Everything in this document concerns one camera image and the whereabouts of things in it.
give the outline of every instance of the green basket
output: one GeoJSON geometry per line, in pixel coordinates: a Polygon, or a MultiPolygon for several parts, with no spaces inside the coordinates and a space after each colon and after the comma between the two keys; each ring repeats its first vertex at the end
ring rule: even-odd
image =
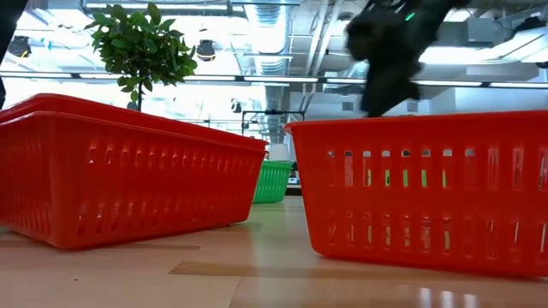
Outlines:
{"type": "Polygon", "coordinates": [[[259,182],[255,188],[255,204],[283,201],[291,175],[291,162],[264,161],[260,169],[259,182]]]}

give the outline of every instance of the white container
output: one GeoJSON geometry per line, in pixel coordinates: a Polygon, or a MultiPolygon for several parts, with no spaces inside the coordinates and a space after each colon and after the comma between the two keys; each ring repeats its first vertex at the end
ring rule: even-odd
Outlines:
{"type": "Polygon", "coordinates": [[[271,162],[288,162],[289,161],[289,149],[285,144],[271,145],[269,155],[271,162]]]}

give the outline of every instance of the wooden floor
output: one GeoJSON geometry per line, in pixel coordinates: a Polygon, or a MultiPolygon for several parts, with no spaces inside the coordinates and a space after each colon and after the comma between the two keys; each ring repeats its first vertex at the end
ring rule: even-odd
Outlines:
{"type": "Polygon", "coordinates": [[[302,200],[247,223],[84,252],[0,234],[1,308],[548,307],[548,283],[326,260],[302,200]]]}

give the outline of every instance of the green light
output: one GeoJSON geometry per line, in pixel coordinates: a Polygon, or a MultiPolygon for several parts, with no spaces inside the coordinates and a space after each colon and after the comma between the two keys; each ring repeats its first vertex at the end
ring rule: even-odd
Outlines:
{"type": "Polygon", "coordinates": [[[414,17],[414,13],[411,13],[405,17],[405,21],[410,21],[414,17]]]}

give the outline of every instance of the green leaves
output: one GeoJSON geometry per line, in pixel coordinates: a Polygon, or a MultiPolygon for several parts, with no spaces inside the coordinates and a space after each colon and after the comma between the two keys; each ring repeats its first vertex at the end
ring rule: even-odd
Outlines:
{"type": "Polygon", "coordinates": [[[150,14],[151,16],[152,23],[154,23],[155,25],[159,25],[162,21],[162,15],[160,14],[160,10],[156,6],[156,4],[152,2],[148,3],[147,10],[148,14],[150,14]]]}
{"type": "Polygon", "coordinates": [[[122,75],[117,84],[132,102],[140,100],[143,90],[152,92],[155,83],[176,86],[194,74],[198,67],[192,59],[195,46],[187,46],[183,33],[171,29],[175,19],[162,21],[156,5],[148,4],[150,21],[143,12],[128,17],[119,4],[108,5],[106,11],[111,17],[97,13],[86,29],[94,31],[92,47],[99,52],[105,70],[122,75]]]}

